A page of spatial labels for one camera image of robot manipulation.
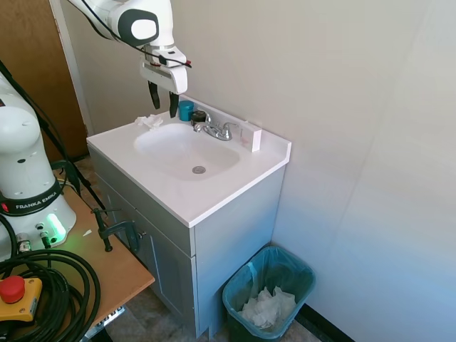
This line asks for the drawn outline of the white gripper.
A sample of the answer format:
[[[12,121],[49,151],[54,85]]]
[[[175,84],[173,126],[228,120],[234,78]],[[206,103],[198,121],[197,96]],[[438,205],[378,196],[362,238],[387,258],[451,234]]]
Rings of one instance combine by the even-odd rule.
[[[140,75],[148,82],[152,104],[158,110],[160,97],[157,86],[164,88],[170,96],[170,117],[177,114],[179,95],[187,91],[187,57],[176,46],[143,46],[140,60]]]

